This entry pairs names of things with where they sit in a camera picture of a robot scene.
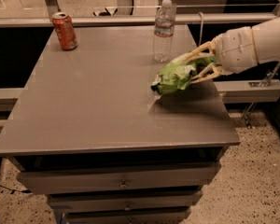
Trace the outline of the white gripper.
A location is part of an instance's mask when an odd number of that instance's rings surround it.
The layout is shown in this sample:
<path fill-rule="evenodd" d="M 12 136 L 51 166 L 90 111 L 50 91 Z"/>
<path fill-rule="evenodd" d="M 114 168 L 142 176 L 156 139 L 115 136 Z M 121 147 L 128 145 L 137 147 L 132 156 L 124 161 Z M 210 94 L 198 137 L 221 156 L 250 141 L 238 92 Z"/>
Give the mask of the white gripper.
<path fill-rule="evenodd" d="M 231 29 L 216 36 L 188 53 L 174 59 L 172 63 L 190 63 L 209 59 L 220 64 L 208 64 L 198 75 L 191 78 L 190 83 L 200 83 L 223 75 L 239 74 L 255 67 L 258 57 L 255 50 L 251 27 Z"/>

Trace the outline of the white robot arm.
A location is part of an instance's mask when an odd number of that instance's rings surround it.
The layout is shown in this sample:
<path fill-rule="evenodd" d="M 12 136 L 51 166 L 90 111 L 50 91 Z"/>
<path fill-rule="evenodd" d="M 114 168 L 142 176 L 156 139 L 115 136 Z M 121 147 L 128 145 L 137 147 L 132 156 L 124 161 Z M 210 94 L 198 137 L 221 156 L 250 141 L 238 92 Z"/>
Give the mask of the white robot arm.
<path fill-rule="evenodd" d="M 201 72 L 191 76 L 191 83 L 239 74 L 258 64 L 280 62 L 280 17 L 216 36 L 188 53 L 177 71 L 191 72 L 190 62 L 213 56 L 217 61 L 210 62 Z"/>

